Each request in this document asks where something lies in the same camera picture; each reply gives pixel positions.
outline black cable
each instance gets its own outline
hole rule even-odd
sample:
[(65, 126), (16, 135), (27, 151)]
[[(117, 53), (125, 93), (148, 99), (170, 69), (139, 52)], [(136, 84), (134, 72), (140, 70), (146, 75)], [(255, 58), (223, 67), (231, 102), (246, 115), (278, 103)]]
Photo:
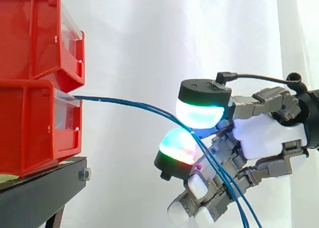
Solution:
[(271, 78), (271, 77), (262, 76), (262, 75), (251, 75), (251, 74), (237, 74), (237, 78), (265, 80), (265, 81), (275, 82), (275, 83), (284, 84), (284, 85), (295, 85), (301, 82), (301, 80), (288, 81), (288, 80), (280, 80), (280, 79)]

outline blue wire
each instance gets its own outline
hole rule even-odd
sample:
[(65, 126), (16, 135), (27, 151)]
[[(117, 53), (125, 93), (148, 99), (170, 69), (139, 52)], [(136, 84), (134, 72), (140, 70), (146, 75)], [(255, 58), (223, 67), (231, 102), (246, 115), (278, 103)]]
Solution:
[(245, 203), (247, 204), (250, 212), (252, 213), (256, 223), (258, 224), (258, 226), (261, 228), (261, 224), (253, 210), (253, 208), (251, 207), (251, 205), (249, 204), (248, 200), (245, 198), (244, 194), (242, 193), (242, 191), (240, 190), (239, 186), (237, 185), (237, 183), (235, 182), (235, 180), (228, 174), (228, 172), (223, 168), (222, 165), (219, 164), (219, 162), (217, 162), (217, 160), (215, 159), (214, 155), (212, 154), (212, 152), (206, 147), (206, 145), (200, 140), (200, 138), (192, 131), (191, 128), (185, 126), (181, 121), (179, 121), (173, 114), (164, 111), (160, 108), (157, 108), (155, 106), (152, 105), (148, 105), (145, 103), (138, 103), (138, 102), (131, 102), (131, 101), (127, 101), (127, 100), (121, 100), (121, 99), (113, 99), (113, 98), (103, 98), (103, 97), (87, 97), (87, 96), (75, 96), (77, 99), (80, 100), (90, 100), (90, 101), (101, 101), (101, 102), (109, 102), (109, 103), (116, 103), (116, 104), (121, 104), (121, 105), (127, 105), (127, 106), (132, 106), (132, 107), (137, 107), (140, 109), (144, 109), (147, 111), (151, 111), (153, 113), (159, 114), (161, 116), (166, 117), (167, 119), (175, 122), (176, 124), (180, 125), (181, 127), (183, 127), (185, 130), (187, 130), (188, 132), (191, 133), (191, 135), (193, 136), (193, 138), (195, 139), (195, 141), (198, 143), (200, 149), (202, 150), (202, 152), (204, 153), (204, 155), (206, 156), (208, 162), (210, 163), (210, 165), (213, 167), (213, 169), (216, 171), (216, 173), (220, 176), (220, 178), (223, 180), (224, 184), (226, 185), (226, 187), (228, 188), (229, 192), (231, 193), (232, 197), (234, 198), (242, 221), (243, 221), (243, 225), (244, 228), (249, 228), (249, 223), (247, 220), (247, 217), (238, 201), (238, 198), (231, 186), (231, 184), (229, 183), (227, 177), (230, 179), (230, 181), (234, 184), (234, 186), (236, 187), (236, 189), (238, 190), (239, 194), (242, 196), (243, 200), (245, 201)]

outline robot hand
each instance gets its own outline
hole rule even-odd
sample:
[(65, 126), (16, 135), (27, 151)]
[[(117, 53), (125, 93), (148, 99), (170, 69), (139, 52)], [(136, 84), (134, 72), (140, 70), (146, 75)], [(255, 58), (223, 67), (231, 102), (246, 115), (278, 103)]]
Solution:
[[(306, 159), (307, 153), (302, 147), (307, 144), (307, 138), (302, 124), (285, 127), (261, 114), (234, 120), (233, 125), (227, 127), (212, 139), (209, 149), (243, 193), (257, 186), (262, 178), (291, 174)], [(254, 167), (243, 168), (247, 160), (258, 158), (261, 159)], [(195, 163), (184, 186), (185, 191), (168, 208), (168, 215), (176, 225), (194, 216), (200, 228), (209, 228), (232, 202), (223, 182), (204, 156)]]
[[(296, 91), (294, 96), (282, 87), (275, 87), (248, 98), (230, 97), (226, 82), (245, 76), (226, 72), (218, 74), (216, 81), (184, 81), (178, 98), (188, 105), (182, 112), (178, 111), (178, 104), (176, 107), (177, 117), (194, 128), (200, 138), (215, 134), (209, 150), (243, 194), (259, 185), (263, 178), (291, 174), (308, 157), (307, 149), (319, 147), (319, 91), (307, 91), (301, 77), (292, 73), (285, 82)], [(207, 130), (203, 132), (210, 127), (213, 128), (209, 134)], [(255, 159), (258, 160), (254, 166), (245, 166), (248, 160)], [(192, 166), (159, 161), (156, 159), (155, 165), (163, 171), (162, 178), (169, 178), (167, 174), (172, 172), (169, 175), (184, 180), (185, 191), (168, 208), (175, 224), (194, 217), (200, 228), (209, 228), (234, 201), (207, 156)]]

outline gray joint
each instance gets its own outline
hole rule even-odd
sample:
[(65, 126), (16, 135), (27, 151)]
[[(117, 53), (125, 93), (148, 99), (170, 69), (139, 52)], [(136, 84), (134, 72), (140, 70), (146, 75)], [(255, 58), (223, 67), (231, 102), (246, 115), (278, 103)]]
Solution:
[(210, 215), (217, 221), (227, 211), (227, 206), (232, 200), (227, 195), (226, 191), (221, 194), (216, 194), (209, 202), (203, 204), (202, 207), (206, 207), (209, 210)]
[(234, 96), (232, 101), (235, 104), (233, 119), (277, 112), (283, 120), (289, 121), (301, 112), (298, 99), (282, 87), (266, 88), (252, 97)]
[(281, 154), (269, 158), (263, 158), (256, 162), (254, 167), (243, 170), (253, 186), (258, 185), (263, 178), (281, 177), (292, 174), (290, 158), (304, 154), (301, 141), (290, 141), (283, 144)]

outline metal screw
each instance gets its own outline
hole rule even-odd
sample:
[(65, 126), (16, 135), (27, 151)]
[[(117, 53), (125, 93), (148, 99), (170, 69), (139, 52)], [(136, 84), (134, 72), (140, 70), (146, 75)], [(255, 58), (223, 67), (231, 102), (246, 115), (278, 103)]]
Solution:
[(79, 171), (79, 180), (80, 181), (90, 181), (91, 179), (91, 168), (85, 168), (82, 171)]

